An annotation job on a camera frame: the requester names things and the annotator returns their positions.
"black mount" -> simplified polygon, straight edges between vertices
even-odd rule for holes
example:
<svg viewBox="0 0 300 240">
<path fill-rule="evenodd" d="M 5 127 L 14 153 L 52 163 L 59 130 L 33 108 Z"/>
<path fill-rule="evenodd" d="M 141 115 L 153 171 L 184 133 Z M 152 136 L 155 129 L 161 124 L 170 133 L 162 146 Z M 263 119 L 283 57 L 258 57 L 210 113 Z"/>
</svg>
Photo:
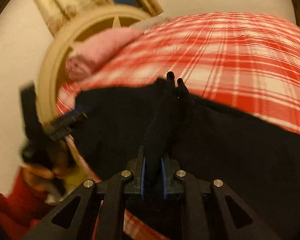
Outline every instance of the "black mount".
<svg viewBox="0 0 300 240">
<path fill-rule="evenodd" d="M 198 180 L 180 171 L 177 161 L 167 156 L 161 161 L 164 198 L 183 206 L 182 239 L 280 240 L 221 180 Z M 128 163 L 126 171 L 99 183 L 86 180 L 23 240 L 121 239 L 125 201 L 143 200 L 145 163 L 140 148 L 138 158 Z"/>
</svg>

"finger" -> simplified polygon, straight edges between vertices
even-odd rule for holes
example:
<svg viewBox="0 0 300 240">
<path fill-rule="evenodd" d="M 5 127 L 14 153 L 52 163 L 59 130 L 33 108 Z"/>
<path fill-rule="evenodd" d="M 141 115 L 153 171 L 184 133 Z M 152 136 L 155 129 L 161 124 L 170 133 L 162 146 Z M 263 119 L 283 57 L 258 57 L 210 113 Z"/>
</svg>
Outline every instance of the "finger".
<svg viewBox="0 0 300 240">
<path fill-rule="evenodd" d="M 32 188 L 34 188 L 36 191 L 40 191 L 40 192 L 46 191 L 46 185 L 43 183 L 33 185 Z"/>
<path fill-rule="evenodd" d="M 54 173 L 47 168 L 38 165 L 38 164 L 27 164 L 25 168 L 28 170 L 29 173 L 39 176 L 45 179 L 53 179 Z"/>
</svg>

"red sleeve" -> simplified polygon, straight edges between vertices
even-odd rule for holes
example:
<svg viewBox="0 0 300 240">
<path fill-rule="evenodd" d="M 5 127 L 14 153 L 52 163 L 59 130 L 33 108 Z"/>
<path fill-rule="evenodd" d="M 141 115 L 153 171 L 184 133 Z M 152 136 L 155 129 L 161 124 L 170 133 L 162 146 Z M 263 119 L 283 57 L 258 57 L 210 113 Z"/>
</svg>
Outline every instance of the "red sleeve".
<svg viewBox="0 0 300 240">
<path fill-rule="evenodd" d="M 11 194 L 7 198 L 0 194 L 0 212 L 27 227 L 53 208 L 44 202 L 46 198 L 46 192 L 38 192 L 23 181 L 21 168 Z"/>
</svg>

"red plaid shirt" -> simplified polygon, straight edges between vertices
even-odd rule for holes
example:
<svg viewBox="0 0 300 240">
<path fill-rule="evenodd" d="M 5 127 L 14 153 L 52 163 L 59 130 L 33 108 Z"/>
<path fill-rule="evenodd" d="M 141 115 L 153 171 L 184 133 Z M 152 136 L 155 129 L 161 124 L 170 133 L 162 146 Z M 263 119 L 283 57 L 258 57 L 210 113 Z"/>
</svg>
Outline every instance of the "red plaid shirt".
<svg viewBox="0 0 300 240">
<path fill-rule="evenodd" d="M 81 90 L 145 86 L 168 71 L 194 95 L 300 134 L 300 28 L 248 13 L 183 16 L 154 26 L 90 78 L 65 83 L 58 114 L 73 109 Z M 132 239 L 165 238 L 128 212 L 124 231 Z"/>
</svg>

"pink fabric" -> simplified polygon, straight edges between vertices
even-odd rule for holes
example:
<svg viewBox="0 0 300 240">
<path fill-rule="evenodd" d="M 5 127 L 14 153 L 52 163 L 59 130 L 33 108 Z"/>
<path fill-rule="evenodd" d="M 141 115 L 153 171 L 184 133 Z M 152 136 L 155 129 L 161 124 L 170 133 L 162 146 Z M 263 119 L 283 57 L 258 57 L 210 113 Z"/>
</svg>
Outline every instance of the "pink fabric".
<svg viewBox="0 0 300 240">
<path fill-rule="evenodd" d="M 142 34 L 142 30 L 123 27 L 107 29 L 89 37 L 75 47 L 66 60 L 68 77 L 72 81 L 89 77 Z"/>
</svg>

